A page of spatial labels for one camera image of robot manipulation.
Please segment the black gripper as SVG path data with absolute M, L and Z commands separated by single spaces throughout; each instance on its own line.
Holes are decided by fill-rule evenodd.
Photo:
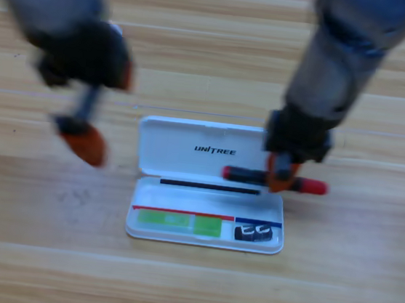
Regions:
M 297 179 L 302 163 L 321 163 L 333 146 L 325 123 L 285 106 L 272 110 L 266 123 L 264 149 L 267 159 L 267 184 L 271 193 L 288 190 Z
M 76 26 L 64 34 L 34 32 L 29 43 L 41 50 L 36 69 L 48 87 L 67 87 L 72 80 L 87 85 L 76 108 L 68 115 L 53 115 L 60 138 L 81 160 L 102 167 L 107 145 L 101 133 L 90 125 L 104 88 L 132 91 L 135 64 L 120 27 L 105 21 Z

